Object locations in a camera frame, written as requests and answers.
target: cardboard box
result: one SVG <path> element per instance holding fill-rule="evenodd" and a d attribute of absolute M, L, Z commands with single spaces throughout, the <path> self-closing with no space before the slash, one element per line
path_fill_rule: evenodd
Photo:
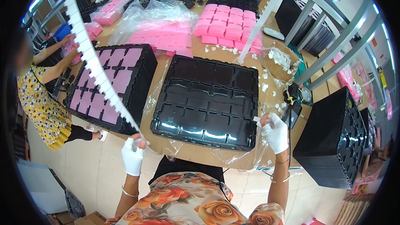
<path fill-rule="evenodd" d="M 72 219 L 68 211 L 57 213 L 55 214 L 55 216 L 63 225 L 67 225 L 71 222 L 72 223 L 74 222 L 74 219 Z"/>
<path fill-rule="evenodd" d="M 75 220 L 75 225 L 104 225 L 106 218 L 97 211 Z"/>

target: clear plastic bag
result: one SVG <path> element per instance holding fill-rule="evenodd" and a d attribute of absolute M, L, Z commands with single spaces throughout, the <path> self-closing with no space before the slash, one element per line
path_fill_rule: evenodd
<path fill-rule="evenodd" d="M 130 0 L 110 0 L 90 14 L 92 22 L 112 25 L 124 13 L 124 5 Z"/>
<path fill-rule="evenodd" d="M 139 0 L 134 0 L 112 30 L 108 45 L 127 43 L 136 31 L 150 35 L 151 31 L 158 31 L 172 24 L 177 32 L 188 30 L 192 33 L 198 18 L 197 13 L 190 12 L 183 2 L 177 0 L 150 0 L 146 9 L 140 5 Z"/>

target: yellow floral dress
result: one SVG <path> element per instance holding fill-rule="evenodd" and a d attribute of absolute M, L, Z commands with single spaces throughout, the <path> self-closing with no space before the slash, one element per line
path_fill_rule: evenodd
<path fill-rule="evenodd" d="M 283 225 L 285 213 L 276 203 L 258 205 L 247 219 L 230 203 L 233 194 L 219 181 L 198 172 L 178 172 L 155 180 L 151 192 L 124 215 L 106 225 Z"/>
<path fill-rule="evenodd" d="M 70 136 L 72 122 L 65 108 L 41 85 L 45 73 L 45 67 L 32 65 L 28 73 L 17 77 L 18 97 L 43 141 L 55 151 Z"/>

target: cardboard sheet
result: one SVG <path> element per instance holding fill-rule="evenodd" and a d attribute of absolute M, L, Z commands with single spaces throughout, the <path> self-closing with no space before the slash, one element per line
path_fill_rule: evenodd
<path fill-rule="evenodd" d="M 204 9 L 205 5 L 202 5 L 200 7 L 197 7 L 197 4 L 191 9 L 192 12 L 196 13 L 201 13 Z M 113 25 L 109 27 L 103 27 L 103 32 L 100 33 L 100 36 L 97 37 L 97 41 L 100 41 L 100 46 L 107 46 L 108 39 L 111 36 L 111 31 L 113 27 L 118 23 L 119 21 L 117 20 Z M 265 34 L 263 36 L 263 46 L 264 47 L 271 47 L 274 39 L 267 37 Z M 208 52 L 205 52 L 205 46 L 206 44 L 203 44 L 201 42 L 201 38 L 197 38 L 192 36 L 192 51 L 193 51 L 193 56 L 196 57 L 202 57 L 202 58 L 208 58 L 208 59 L 215 59 L 215 60 L 220 60 L 222 62 L 229 62 L 232 63 L 234 59 L 236 59 L 239 54 L 235 55 L 233 52 L 230 52 L 228 50 L 222 50 L 222 47 L 220 46 L 219 48 L 216 48 L 215 51 L 212 50 L 212 47 L 215 47 L 214 45 L 208 45 Z M 265 92 L 262 91 L 262 87 L 259 88 L 259 108 L 258 108 L 258 116 L 261 116 L 261 106 L 265 105 L 275 105 L 279 103 L 284 102 L 283 98 L 283 89 L 284 87 L 282 86 L 281 88 L 277 88 L 273 77 L 268 74 L 268 78 L 265 79 L 263 78 L 263 74 L 265 72 L 263 71 L 263 67 L 261 66 L 261 58 L 262 56 L 257 56 L 257 60 L 252 58 L 251 54 L 248 54 L 246 58 L 244 59 L 244 63 L 242 66 L 251 68 L 251 67 L 256 67 L 258 69 L 258 73 L 260 76 L 259 83 L 262 85 L 262 83 L 268 84 L 268 88 Z M 157 57 L 157 68 L 154 73 L 154 77 L 150 86 L 150 91 L 149 94 L 153 91 L 155 86 L 159 82 L 163 82 L 164 78 L 163 76 L 163 71 L 165 64 L 167 60 L 169 59 L 170 62 L 170 57 L 167 55 L 162 55 Z M 71 67 L 72 75 L 76 75 L 80 66 L 73 66 Z M 62 99 L 65 98 L 65 93 L 61 93 L 58 101 L 62 102 Z M 142 122 L 140 124 L 140 129 L 142 133 L 145 134 L 146 138 L 150 142 L 150 148 L 159 153 L 163 153 L 166 155 L 173 155 L 173 151 L 175 151 L 175 148 L 172 146 L 171 142 L 169 141 L 168 138 L 161 137 L 154 135 L 151 130 L 150 130 L 150 123 L 153 118 L 153 113 L 155 110 L 155 105 L 151 111 L 149 111 L 148 115 L 144 115 L 142 117 Z M 308 117 L 309 111 L 311 110 L 311 107 L 309 106 L 303 106 L 303 111 L 302 114 L 305 117 Z M 281 115 L 276 108 L 268 108 L 267 111 L 270 112 L 275 112 L 279 116 Z M 293 150 L 295 145 L 297 144 L 298 138 L 300 137 L 303 128 L 305 126 L 306 121 L 303 120 L 303 118 L 299 118 L 297 123 L 294 126 L 294 129 L 291 131 L 291 136 L 292 136 L 292 145 L 291 149 Z M 111 134 L 114 134 L 120 138 L 126 139 L 126 135 L 122 134 L 117 134 L 115 132 L 111 132 Z M 214 166 L 219 166 L 219 167 L 228 167 L 228 168 L 234 168 L 234 169 L 244 169 L 244 170 L 250 170 L 253 169 L 254 166 L 256 165 L 256 161 L 261 158 L 261 161 L 259 163 L 260 168 L 268 168 L 268 167 L 273 167 L 275 165 L 275 154 L 274 151 L 271 148 L 267 148 L 265 152 L 262 153 L 262 151 L 257 151 L 257 149 L 253 149 L 251 152 L 247 153 L 245 156 L 243 156 L 245 153 L 240 152 L 240 151 L 234 151 L 234 150 L 225 150 L 225 149 L 220 149 L 219 152 L 222 155 L 223 160 L 227 160 L 230 158 L 236 158 L 236 157 L 241 157 L 242 158 L 235 160 L 232 163 L 225 164 L 223 163 L 222 160 L 218 159 L 215 154 L 213 154 L 213 150 L 215 148 L 210 148 L 210 147 L 205 147 L 201 145 L 196 145 L 196 144 L 189 144 L 189 143 L 184 143 L 184 142 L 176 142 L 175 145 L 182 145 L 179 148 L 178 153 L 176 154 L 177 158 L 184 159 L 187 161 L 194 161 L 202 164 L 207 164 L 207 165 L 214 165 Z M 291 167 L 299 167 L 300 164 L 296 162 L 294 159 L 291 162 Z"/>

